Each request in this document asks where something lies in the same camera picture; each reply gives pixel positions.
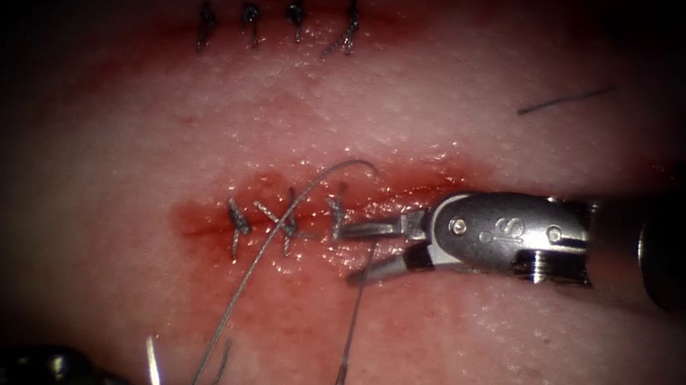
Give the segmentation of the right arm needle driver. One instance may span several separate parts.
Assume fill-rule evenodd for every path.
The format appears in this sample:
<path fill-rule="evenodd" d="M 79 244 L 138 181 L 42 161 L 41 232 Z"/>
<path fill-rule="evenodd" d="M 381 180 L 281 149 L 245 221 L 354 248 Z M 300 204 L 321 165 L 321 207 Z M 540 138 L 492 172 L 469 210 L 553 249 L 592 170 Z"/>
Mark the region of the right arm needle driver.
<path fill-rule="evenodd" d="M 433 269 L 583 287 L 589 284 L 588 226 L 581 204 L 525 193 L 458 192 L 429 214 L 420 258 Z"/>

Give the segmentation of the right arm needle driver jaw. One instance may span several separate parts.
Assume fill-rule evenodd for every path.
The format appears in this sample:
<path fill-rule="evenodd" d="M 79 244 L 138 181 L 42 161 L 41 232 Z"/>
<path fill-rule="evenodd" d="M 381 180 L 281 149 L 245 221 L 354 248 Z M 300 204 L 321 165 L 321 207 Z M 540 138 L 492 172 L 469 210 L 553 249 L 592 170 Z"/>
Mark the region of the right arm needle driver jaw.
<path fill-rule="evenodd" d="M 393 218 L 371 219 L 363 222 L 343 224 L 337 229 L 337 239 L 374 240 L 381 238 L 406 238 L 412 241 L 424 241 L 427 237 L 426 220 L 429 211 L 416 209 L 402 212 Z"/>
<path fill-rule="evenodd" d="M 368 259 L 359 270 L 346 277 L 350 286 L 377 284 L 411 272 L 432 271 L 435 265 L 431 259 L 427 244 L 416 244 L 407 247 L 403 252 L 380 260 Z"/>

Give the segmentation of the left arm needle driver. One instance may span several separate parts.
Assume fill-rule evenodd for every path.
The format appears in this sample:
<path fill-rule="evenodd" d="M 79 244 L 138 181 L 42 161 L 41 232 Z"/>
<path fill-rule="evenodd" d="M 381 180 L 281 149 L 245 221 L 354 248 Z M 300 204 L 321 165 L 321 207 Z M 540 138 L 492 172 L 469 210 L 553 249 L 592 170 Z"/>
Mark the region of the left arm needle driver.
<path fill-rule="evenodd" d="M 78 350 L 55 345 L 0 353 L 0 385 L 132 385 L 94 366 Z"/>

